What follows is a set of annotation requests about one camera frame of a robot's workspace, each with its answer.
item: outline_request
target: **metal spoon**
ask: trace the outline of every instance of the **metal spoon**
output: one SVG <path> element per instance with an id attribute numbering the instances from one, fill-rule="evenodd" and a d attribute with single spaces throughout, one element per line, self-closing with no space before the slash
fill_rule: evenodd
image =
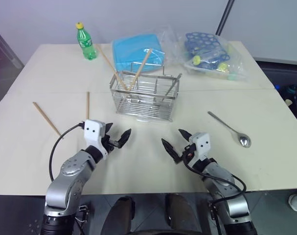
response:
<path id="1" fill-rule="evenodd" d="M 207 112 L 210 116 L 215 118 L 217 121 L 221 122 L 224 126 L 228 127 L 230 130 L 234 131 L 237 134 L 237 139 L 240 142 L 240 144 L 244 148 L 249 148 L 251 146 L 251 139 L 248 135 L 245 135 L 243 133 L 239 133 L 238 131 L 234 130 L 232 127 L 227 125 L 224 121 L 222 121 L 220 118 L 218 118 L 215 114 L 213 114 L 211 111 Z"/>

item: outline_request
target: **person's leg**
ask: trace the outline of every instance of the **person's leg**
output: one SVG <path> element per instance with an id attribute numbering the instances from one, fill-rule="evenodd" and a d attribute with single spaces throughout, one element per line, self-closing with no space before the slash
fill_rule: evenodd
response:
<path id="1" fill-rule="evenodd" d="M 109 211 L 101 235 L 124 235 L 131 231 L 135 203 L 131 197 L 120 197 Z"/>
<path id="2" fill-rule="evenodd" d="M 174 230 L 200 231 L 199 222 L 186 199 L 177 194 L 165 197 L 166 217 Z"/>

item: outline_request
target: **green plastic bottle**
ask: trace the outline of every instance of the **green plastic bottle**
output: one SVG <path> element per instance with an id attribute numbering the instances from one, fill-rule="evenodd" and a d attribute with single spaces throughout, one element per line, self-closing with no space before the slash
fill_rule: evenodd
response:
<path id="1" fill-rule="evenodd" d="M 88 60 L 95 59 L 97 57 L 97 51 L 93 46 L 91 36 L 84 29 L 84 26 L 81 22 L 76 23 L 75 26 L 78 29 L 77 39 L 80 47 L 83 50 L 84 57 Z"/>

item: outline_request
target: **spoon handle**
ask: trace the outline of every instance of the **spoon handle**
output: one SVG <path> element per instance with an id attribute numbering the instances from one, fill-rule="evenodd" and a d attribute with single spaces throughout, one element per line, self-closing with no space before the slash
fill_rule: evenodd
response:
<path id="1" fill-rule="evenodd" d="M 212 116 L 214 119 L 216 119 L 217 121 L 221 122 L 224 126 L 230 128 L 232 131 L 234 131 L 235 133 L 238 133 L 236 130 L 234 130 L 232 127 L 230 127 L 229 125 L 227 125 L 224 121 L 222 121 L 220 118 L 218 118 L 215 114 L 213 114 L 211 111 L 207 112 L 210 116 Z"/>

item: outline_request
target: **white wall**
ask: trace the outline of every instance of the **white wall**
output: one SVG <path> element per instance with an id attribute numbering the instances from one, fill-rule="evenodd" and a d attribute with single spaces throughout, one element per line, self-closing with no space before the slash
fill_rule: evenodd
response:
<path id="1" fill-rule="evenodd" d="M 236 0 L 221 36 L 255 59 L 297 64 L 297 0 Z"/>
<path id="2" fill-rule="evenodd" d="M 158 25 L 215 33 L 227 0 L 0 0 L 0 34 L 26 63 L 40 44 L 77 43 L 82 21 L 95 43 Z"/>

